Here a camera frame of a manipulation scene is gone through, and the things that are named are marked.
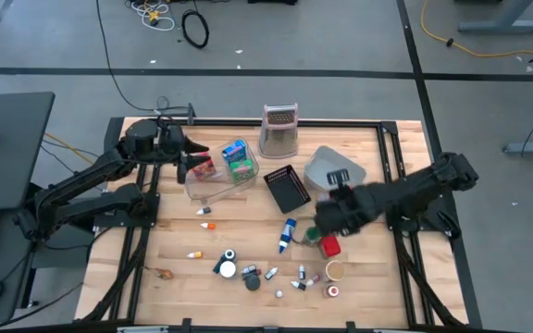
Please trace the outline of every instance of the blue box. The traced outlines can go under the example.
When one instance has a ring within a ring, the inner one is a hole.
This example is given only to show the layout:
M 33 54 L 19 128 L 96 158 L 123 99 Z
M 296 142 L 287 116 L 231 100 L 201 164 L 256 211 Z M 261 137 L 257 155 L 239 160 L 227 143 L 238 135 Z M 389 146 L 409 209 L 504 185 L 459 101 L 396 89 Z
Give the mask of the blue box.
M 239 162 L 246 159 L 246 144 L 242 140 L 237 140 L 231 146 L 221 152 L 223 159 L 229 166 L 232 162 Z

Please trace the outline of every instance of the concrete floor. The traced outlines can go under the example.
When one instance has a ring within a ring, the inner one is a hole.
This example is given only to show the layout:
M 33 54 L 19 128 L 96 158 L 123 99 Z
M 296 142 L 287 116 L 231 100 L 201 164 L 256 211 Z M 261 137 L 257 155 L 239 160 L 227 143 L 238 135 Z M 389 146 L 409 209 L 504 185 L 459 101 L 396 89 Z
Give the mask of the concrete floor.
M 114 68 L 337 69 L 412 72 L 397 6 L 387 0 L 303 0 L 298 6 L 199 2 L 211 28 L 203 51 L 179 43 L 179 31 L 150 31 L 119 0 L 101 0 Z M 479 59 L 429 39 L 419 27 L 422 0 L 406 6 L 426 73 L 529 74 L 513 57 Z M 180 13 L 192 4 L 172 5 Z M 479 52 L 533 49 L 533 34 L 460 35 L 460 20 L 494 17 L 502 8 L 430 1 L 427 26 Z M 533 5 L 524 15 L 533 19 Z M 104 48 L 89 0 L 14 0 L 0 25 L 0 68 L 104 68 Z M 160 95 L 173 105 L 193 103 L 199 116 L 258 117 L 265 103 L 297 102 L 301 117 L 423 120 L 414 80 L 206 76 L 120 76 L 136 105 Z M 442 147 L 464 153 L 479 185 L 456 195 L 465 247 L 485 328 L 533 332 L 533 161 L 510 159 L 502 146 L 522 141 L 533 125 L 533 82 L 427 81 Z M 48 132 L 101 153 L 110 117 L 141 115 L 120 99 L 107 76 L 0 75 L 0 93 L 53 91 Z M 70 167 L 83 161 L 54 152 Z M 68 176 L 40 154 L 33 181 Z M 33 298 L 47 302 L 78 284 L 84 267 L 39 271 Z M 18 326 L 66 323 L 78 293 Z

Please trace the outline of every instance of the red cap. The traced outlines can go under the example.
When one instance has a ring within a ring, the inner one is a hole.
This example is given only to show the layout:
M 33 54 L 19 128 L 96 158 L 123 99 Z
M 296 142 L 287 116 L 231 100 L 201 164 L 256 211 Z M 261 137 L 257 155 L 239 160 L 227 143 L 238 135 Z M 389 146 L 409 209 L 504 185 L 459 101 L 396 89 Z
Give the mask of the red cap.
M 329 235 L 322 237 L 320 240 L 320 246 L 327 257 L 335 256 L 341 253 L 341 246 L 339 245 L 339 241 L 335 236 Z

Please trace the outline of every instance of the black desk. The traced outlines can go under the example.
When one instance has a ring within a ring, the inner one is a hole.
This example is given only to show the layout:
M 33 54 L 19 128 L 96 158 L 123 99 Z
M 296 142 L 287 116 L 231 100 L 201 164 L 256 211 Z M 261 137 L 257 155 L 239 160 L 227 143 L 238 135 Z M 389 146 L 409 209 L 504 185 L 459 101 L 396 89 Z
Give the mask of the black desk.
M 26 196 L 54 100 L 52 92 L 0 94 L 0 210 Z
M 26 196 L 54 99 L 52 92 L 0 94 L 0 279 L 30 250 L 11 217 Z M 31 263 L 32 254 L 5 280 L 0 322 L 18 307 Z

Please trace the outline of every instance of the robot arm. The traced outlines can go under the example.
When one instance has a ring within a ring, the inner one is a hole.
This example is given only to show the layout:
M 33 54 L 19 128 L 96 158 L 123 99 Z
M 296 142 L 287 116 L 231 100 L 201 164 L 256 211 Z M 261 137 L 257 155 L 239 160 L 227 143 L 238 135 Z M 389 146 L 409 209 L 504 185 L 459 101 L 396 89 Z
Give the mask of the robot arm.
M 431 166 L 389 184 L 370 183 L 350 189 L 339 182 L 330 200 L 316 204 L 314 220 L 323 235 L 349 236 L 387 209 L 399 208 L 403 216 L 416 218 L 440 194 L 467 191 L 477 180 L 477 172 L 462 154 L 444 153 Z

